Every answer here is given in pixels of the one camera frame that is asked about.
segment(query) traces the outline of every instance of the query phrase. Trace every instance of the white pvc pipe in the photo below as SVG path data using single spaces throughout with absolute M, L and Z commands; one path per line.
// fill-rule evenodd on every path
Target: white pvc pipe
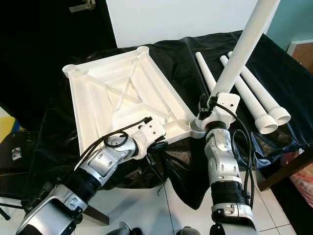
M 220 57 L 221 63 L 226 66 L 228 59 L 226 56 Z M 244 100 L 246 106 L 251 112 L 254 120 L 255 126 L 261 134 L 268 134 L 275 131 L 278 127 L 276 121 L 272 116 L 268 115 L 265 109 L 262 107 L 258 99 L 254 96 L 252 91 L 243 81 L 243 79 L 238 76 L 235 82 L 235 87 L 238 90 L 240 97 Z
M 259 0 L 257 2 L 234 48 L 233 55 L 218 79 L 211 96 L 216 96 L 219 92 L 230 92 L 274 11 L 277 9 L 278 3 L 279 0 Z
M 209 88 L 210 94 L 212 94 L 216 81 L 200 52 L 196 53 L 196 59 L 204 76 L 207 87 Z
M 286 109 L 279 106 L 276 100 L 270 95 L 270 93 L 262 86 L 262 84 L 258 81 L 258 79 L 250 72 L 250 70 L 244 66 L 242 72 L 242 77 L 249 85 L 253 93 L 258 97 L 259 101 L 266 109 L 269 115 L 271 115 L 277 122 L 277 124 L 283 125 L 287 123 L 291 116 Z

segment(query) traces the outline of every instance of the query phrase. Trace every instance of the black plastic sheet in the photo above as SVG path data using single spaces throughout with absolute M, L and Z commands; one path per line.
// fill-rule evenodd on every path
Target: black plastic sheet
M 197 115 L 198 101 L 206 87 L 194 54 L 200 51 L 217 79 L 223 66 L 219 60 L 233 50 L 241 32 L 218 33 L 197 38 L 186 37 L 177 41 L 162 41 L 147 45 L 150 55 L 190 110 Z M 130 50 L 135 47 L 98 51 L 87 58 L 70 58 L 68 63 L 81 64 Z M 251 55 L 247 67 L 272 94 L 277 102 L 291 114 L 291 121 L 269 135 L 260 135 L 254 119 L 241 101 L 238 117 L 251 131 L 256 161 L 261 168 L 277 159 L 281 153 L 308 146 L 313 141 L 313 76 L 294 61 L 273 41 L 263 35 Z M 240 129 L 231 124 L 230 132 Z M 245 143 L 236 140 L 239 164 L 246 161 Z M 152 188 L 170 178 L 183 202 L 197 209 L 209 187 L 207 159 L 204 155 L 204 139 L 187 138 L 171 144 L 162 152 L 151 153 L 155 165 L 147 160 L 131 160 L 119 165 L 117 171 L 105 184 L 105 189 Z M 68 80 L 64 77 L 60 92 L 49 102 L 33 164 L 29 173 L 25 198 L 33 195 L 45 183 L 55 181 L 72 169 L 79 159 L 76 125 L 71 103 Z

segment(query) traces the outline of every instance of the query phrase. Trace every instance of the yellow object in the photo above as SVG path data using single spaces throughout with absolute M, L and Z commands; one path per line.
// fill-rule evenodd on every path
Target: yellow object
M 14 117 L 0 117 L 0 143 L 11 132 L 14 122 Z

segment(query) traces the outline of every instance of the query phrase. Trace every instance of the teal wall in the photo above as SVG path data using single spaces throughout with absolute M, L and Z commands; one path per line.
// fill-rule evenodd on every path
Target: teal wall
M 267 36 L 284 50 L 291 41 L 313 39 L 313 0 L 281 0 Z

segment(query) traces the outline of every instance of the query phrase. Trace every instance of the sticker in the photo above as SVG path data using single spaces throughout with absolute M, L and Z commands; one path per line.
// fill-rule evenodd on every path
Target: sticker
M 22 157 L 21 148 L 20 147 L 13 148 L 12 149 L 12 160 L 15 161 L 21 157 Z

